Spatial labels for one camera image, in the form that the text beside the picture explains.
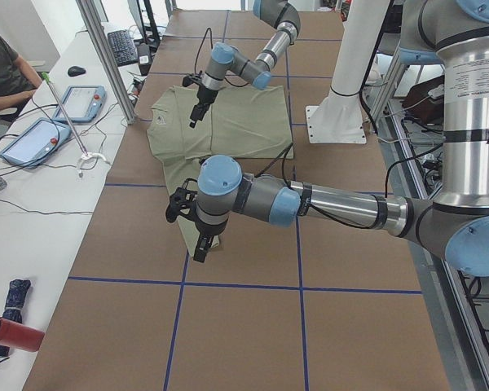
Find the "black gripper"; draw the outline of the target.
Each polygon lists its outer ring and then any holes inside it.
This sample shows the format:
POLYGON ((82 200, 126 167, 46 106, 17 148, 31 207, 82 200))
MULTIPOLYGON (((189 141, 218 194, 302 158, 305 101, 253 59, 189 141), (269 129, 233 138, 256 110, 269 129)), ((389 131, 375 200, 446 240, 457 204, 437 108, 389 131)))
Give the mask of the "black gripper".
POLYGON ((198 103, 192 109, 190 115, 189 126, 191 128, 196 127, 198 121, 204 119, 205 114, 209 110, 209 106, 215 102, 217 98, 218 90, 211 90, 210 88, 200 85, 196 97, 198 98, 198 103))
POLYGON ((198 262, 204 262, 209 249, 212 247, 214 238, 217 235, 223 233, 227 226, 227 220, 220 222, 219 224, 211 224, 204 222, 200 219, 195 221, 196 229, 199 232, 199 237, 196 243, 193 260, 198 262))

